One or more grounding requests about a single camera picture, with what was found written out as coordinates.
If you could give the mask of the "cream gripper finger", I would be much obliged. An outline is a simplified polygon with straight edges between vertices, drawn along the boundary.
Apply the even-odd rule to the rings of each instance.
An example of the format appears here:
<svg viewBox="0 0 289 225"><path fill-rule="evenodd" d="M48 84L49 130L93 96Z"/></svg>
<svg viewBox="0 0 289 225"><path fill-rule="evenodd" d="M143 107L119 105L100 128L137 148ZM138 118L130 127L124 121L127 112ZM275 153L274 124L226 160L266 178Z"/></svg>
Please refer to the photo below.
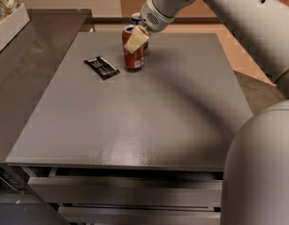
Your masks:
<svg viewBox="0 0 289 225"><path fill-rule="evenodd" d="M124 45L124 48L128 53L135 53L148 40L149 40L149 33L147 32L147 30L141 25L137 25L133 29L127 43Z"/></svg>

